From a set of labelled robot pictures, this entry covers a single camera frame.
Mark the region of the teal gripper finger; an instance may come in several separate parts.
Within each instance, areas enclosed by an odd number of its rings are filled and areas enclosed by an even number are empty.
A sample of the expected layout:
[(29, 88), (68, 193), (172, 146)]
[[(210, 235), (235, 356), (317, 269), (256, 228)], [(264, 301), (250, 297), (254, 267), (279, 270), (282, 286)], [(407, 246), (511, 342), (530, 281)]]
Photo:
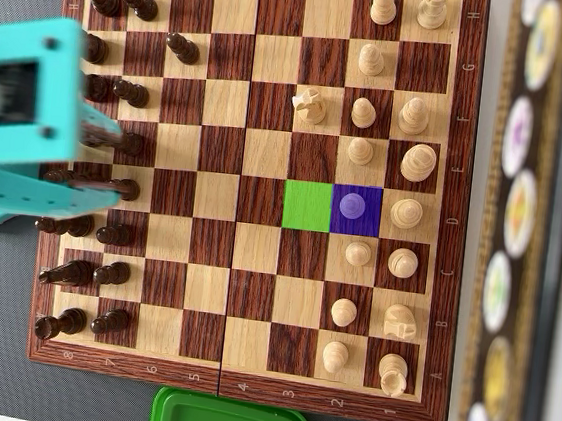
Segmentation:
[(123, 130), (113, 119), (86, 103), (80, 109), (79, 141), (90, 147), (116, 148), (123, 140)]
[(15, 215), (79, 216), (115, 206), (117, 192), (91, 187), (72, 188), (44, 181), (35, 167), (0, 166), (0, 211)]

